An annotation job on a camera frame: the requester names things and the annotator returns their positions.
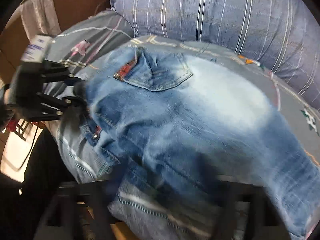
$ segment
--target jeans pocket flap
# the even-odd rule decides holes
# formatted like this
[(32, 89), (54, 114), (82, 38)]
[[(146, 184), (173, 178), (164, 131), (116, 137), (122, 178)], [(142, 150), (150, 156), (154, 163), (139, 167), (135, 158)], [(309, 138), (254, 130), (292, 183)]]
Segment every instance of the jeans pocket flap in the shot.
[(180, 85), (192, 76), (181, 53), (137, 49), (136, 64), (122, 81), (150, 91), (161, 92)]

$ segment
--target light blue jeans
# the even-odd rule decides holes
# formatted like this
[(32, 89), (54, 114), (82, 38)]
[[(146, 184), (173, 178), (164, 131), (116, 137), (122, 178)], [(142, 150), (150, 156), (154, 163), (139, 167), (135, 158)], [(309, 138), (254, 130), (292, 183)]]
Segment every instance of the light blue jeans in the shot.
[(228, 175), (265, 186), (292, 239), (303, 239), (320, 204), (319, 169), (265, 94), (224, 64), (148, 46), (114, 50), (86, 84), (83, 134), (106, 173), (129, 159), (126, 181), (203, 231), (223, 196), (217, 176)]

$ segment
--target black cable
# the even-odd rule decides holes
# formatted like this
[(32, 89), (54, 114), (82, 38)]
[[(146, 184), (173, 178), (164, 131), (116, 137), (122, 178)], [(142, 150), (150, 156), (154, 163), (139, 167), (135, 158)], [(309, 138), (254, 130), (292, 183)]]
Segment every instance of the black cable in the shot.
[(32, 150), (32, 148), (33, 148), (33, 144), (34, 144), (35, 139), (36, 139), (36, 135), (37, 135), (38, 128), (39, 128), (39, 122), (38, 122), (38, 124), (37, 124), (36, 133), (35, 133), (35, 136), (33, 137), (33, 141), (32, 141), (32, 144), (31, 144), (30, 151), (28, 152), (28, 155), (26, 156), (26, 158), (24, 159), (24, 161), (23, 161), (23, 163), (21, 164), (20, 167), (18, 167), (18, 168), (15, 167), (11, 162), (8, 161), (8, 159), (7, 159), (5, 156), (2, 156), (2, 160), (3, 160), (5, 163), (7, 163), (7, 165), (8, 165), (11, 169), (13, 169), (15, 172), (20, 171), (21, 168), (22, 168), (22, 166), (24, 165), (24, 163), (25, 163), (26, 160), (28, 159), (28, 157), (29, 157), (29, 155), (30, 155), (30, 153), (31, 153), (31, 150)]

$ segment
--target label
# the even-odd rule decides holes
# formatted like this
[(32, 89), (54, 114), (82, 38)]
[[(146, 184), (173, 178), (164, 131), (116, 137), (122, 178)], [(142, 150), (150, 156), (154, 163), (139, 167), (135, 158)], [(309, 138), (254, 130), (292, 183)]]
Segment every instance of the label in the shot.
[(27, 46), (21, 60), (41, 63), (52, 40), (53, 38), (50, 36), (37, 35)]
[(134, 58), (125, 65), (123, 65), (119, 71), (117, 71), (113, 77), (117, 80), (123, 81), (125, 76), (132, 70), (132, 68), (137, 64), (137, 60)]

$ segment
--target pillowcase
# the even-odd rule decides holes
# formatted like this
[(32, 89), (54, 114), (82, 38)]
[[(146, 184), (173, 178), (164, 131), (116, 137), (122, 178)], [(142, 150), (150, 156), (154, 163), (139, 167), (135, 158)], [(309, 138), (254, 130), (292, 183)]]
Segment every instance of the pillowcase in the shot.
[(110, 0), (136, 35), (206, 41), (261, 62), (320, 110), (320, 27), (302, 0)]

